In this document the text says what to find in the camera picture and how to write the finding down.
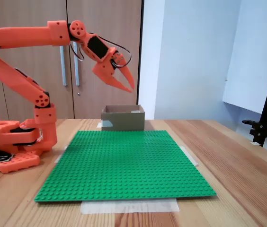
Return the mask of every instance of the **green lego baseplate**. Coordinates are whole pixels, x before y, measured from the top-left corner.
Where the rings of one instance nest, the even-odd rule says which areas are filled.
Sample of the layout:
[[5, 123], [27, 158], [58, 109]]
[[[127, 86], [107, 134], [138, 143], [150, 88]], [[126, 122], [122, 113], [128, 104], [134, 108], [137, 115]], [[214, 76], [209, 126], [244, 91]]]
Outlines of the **green lego baseplate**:
[[35, 201], [214, 195], [166, 131], [79, 131]]

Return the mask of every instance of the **wooden tabletop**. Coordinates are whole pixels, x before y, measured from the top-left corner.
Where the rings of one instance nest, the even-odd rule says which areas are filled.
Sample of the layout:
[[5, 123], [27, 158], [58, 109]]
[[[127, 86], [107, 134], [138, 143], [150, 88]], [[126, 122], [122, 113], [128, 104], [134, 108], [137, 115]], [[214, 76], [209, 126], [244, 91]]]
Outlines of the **wooden tabletop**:
[[0, 226], [187, 227], [267, 226], [267, 150], [215, 121], [153, 120], [199, 163], [217, 197], [178, 200], [180, 212], [82, 215], [80, 202], [38, 204], [34, 198], [78, 130], [100, 120], [59, 120], [58, 143], [36, 167], [0, 173]]

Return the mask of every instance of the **wire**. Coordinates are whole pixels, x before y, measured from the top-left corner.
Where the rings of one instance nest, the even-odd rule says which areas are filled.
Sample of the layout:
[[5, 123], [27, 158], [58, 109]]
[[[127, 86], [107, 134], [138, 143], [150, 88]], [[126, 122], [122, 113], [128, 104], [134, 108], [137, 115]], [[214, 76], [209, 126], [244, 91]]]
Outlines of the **wire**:
[[108, 42], [109, 44], [115, 45], [115, 46], [117, 46], [117, 47], [119, 47], [119, 48], [125, 50], [127, 53], [129, 53], [130, 58], [129, 58], [128, 62], [127, 62], [125, 65], [118, 65], [118, 64], [112, 62], [112, 64], [113, 64], [116, 68], [122, 68], [122, 67], [125, 67], [126, 65], [128, 65], [128, 64], [130, 63], [130, 61], [132, 60], [132, 54], [130, 53], [130, 51], [129, 51], [128, 49], [126, 49], [125, 47], [122, 47], [122, 46], [120, 46], [120, 45], [118, 45], [118, 44], [116, 44], [116, 43], [113, 43], [112, 41], [109, 41], [109, 40], [107, 40], [107, 39], [105, 39], [105, 38], [103, 38], [103, 37], [101, 37], [101, 36], [99, 36], [99, 38], [102, 39], [102, 40], [104, 40], [105, 42]]
[[72, 50], [73, 54], [78, 58], [78, 60], [79, 60], [79, 61], [84, 61], [85, 58], [84, 58], [84, 56], [83, 56], [83, 54], [82, 54], [82, 52], [81, 52], [81, 45], [80, 45], [80, 44], [81, 44], [81, 43], [79, 43], [79, 52], [80, 52], [82, 58], [80, 58], [80, 57], [77, 55], [77, 53], [73, 50], [73, 47], [72, 47], [72, 44], [71, 44], [71, 43], [69, 44], [69, 46], [71, 47], [71, 50]]

